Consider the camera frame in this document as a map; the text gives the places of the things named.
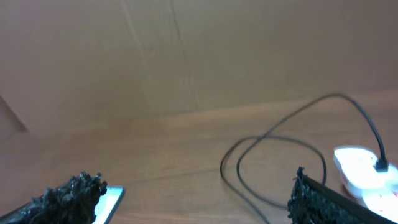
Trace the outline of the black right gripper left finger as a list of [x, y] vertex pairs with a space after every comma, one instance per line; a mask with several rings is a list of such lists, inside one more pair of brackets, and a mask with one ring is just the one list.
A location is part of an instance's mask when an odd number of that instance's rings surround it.
[[1, 224], [92, 224], [95, 207], [107, 192], [102, 174], [81, 172], [68, 182], [1, 216]]

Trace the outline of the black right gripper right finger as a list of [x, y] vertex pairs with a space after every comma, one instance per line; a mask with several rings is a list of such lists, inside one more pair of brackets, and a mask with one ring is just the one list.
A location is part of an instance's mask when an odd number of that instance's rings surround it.
[[288, 218], [293, 224], [394, 224], [313, 180], [303, 170], [297, 170], [287, 203]]

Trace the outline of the blue Samsung Galaxy smartphone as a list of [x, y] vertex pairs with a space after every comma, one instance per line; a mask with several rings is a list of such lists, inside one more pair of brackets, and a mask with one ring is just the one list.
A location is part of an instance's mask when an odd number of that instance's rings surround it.
[[99, 198], [95, 207], [95, 221], [93, 224], [108, 224], [124, 196], [122, 186], [109, 186], [106, 193]]

